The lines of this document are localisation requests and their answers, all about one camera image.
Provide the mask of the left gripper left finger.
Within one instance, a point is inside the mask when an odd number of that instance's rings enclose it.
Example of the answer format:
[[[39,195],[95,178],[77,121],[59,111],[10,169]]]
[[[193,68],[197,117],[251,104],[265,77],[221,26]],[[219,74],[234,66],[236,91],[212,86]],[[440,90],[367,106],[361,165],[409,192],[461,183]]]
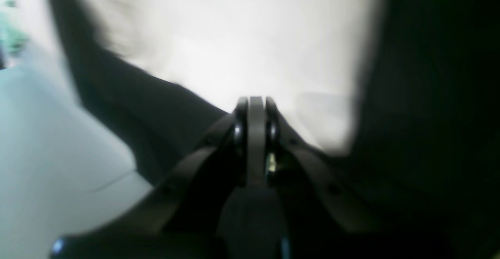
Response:
[[[246,180],[248,122],[256,97],[241,97],[193,153],[118,218],[90,232],[66,235],[52,259],[227,259],[216,234],[233,189]]]

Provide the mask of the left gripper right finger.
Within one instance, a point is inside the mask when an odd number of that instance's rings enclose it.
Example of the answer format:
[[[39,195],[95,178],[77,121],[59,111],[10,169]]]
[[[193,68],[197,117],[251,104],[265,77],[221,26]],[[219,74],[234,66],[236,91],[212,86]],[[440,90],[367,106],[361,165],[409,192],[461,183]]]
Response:
[[[261,99],[266,117],[265,176],[278,177],[285,169],[283,157],[289,154],[312,189],[326,213],[349,234],[381,232],[386,224],[334,175],[327,164],[292,129],[271,97]]]

